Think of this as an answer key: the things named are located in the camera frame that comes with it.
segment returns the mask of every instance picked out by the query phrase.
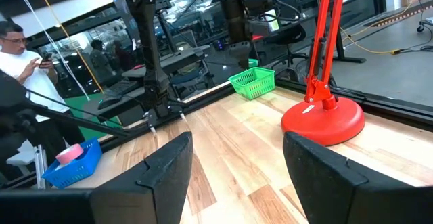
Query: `roll of tape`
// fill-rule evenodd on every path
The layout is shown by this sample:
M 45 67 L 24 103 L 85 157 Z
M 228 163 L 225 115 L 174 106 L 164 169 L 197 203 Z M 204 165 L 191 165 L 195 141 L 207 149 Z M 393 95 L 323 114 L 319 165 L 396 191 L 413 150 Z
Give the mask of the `roll of tape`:
M 74 144 L 64 151 L 60 152 L 55 158 L 61 165 L 67 165 L 69 162 L 77 159 L 83 153 L 83 149 L 79 144 Z

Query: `red lamp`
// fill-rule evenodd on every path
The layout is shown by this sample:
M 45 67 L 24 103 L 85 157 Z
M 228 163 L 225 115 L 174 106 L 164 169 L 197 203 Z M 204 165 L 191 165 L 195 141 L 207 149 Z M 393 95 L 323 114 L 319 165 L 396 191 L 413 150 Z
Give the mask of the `red lamp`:
M 315 40 L 309 58 L 309 75 L 306 79 L 304 102 L 292 106 L 281 120 L 283 132 L 298 133 L 323 146 L 348 141 L 364 127 L 361 107 L 352 100 L 335 97 L 329 88 L 332 58 L 337 32 L 340 32 L 340 16 L 343 0 L 334 0 L 331 27 L 325 50 L 323 72 L 318 77 L 323 48 L 326 44 L 325 29 L 330 0 L 321 0 Z

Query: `red lamp arm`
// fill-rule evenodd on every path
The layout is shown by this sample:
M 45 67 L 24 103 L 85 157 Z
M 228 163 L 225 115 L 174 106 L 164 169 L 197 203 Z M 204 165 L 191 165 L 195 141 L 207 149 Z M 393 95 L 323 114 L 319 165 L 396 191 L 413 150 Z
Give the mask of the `red lamp arm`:
M 334 99 L 329 89 L 329 76 L 331 74 L 332 58 L 334 56 L 334 47 L 338 32 L 340 32 L 340 17 L 343 6 L 343 0 L 334 0 L 332 9 L 331 27 L 327 39 L 325 50 L 325 59 L 323 63 L 323 72 L 321 79 L 318 79 L 317 73 L 321 65 L 323 46 L 325 45 L 325 29 L 327 13 L 330 0 L 321 0 L 314 44 L 310 55 L 309 75 L 306 79 L 305 102 L 317 102 Z

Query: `smartphone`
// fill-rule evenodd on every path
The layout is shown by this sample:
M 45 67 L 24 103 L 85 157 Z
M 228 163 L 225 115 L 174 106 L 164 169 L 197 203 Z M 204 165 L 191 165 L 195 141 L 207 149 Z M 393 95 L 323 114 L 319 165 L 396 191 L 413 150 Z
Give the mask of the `smartphone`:
M 49 58 L 51 58 L 51 56 L 53 56 L 53 54 L 52 53 L 46 53 L 44 56 L 43 56 L 43 61 L 47 61 Z
M 43 56 L 41 63 L 39 64 L 39 68 L 41 67 L 41 64 L 42 64 L 43 62 L 49 61 L 49 58 L 51 58 L 51 56 L 53 56 L 52 53 L 46 53 L 46 54 Z

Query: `blue plastic basket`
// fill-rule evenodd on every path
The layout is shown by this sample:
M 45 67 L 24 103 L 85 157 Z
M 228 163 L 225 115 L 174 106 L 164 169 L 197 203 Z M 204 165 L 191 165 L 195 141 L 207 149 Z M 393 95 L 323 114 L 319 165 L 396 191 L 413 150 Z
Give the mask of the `blue plastic basket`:
M 58 170 L 55 169 L 60 163 L 55 160 L 42 175 L 42 178 L 62 189 L 92 175 L 102 156 L 101 146 L 96 138 L 80 145 L 83 148 L 83 153 L 77 159 Z

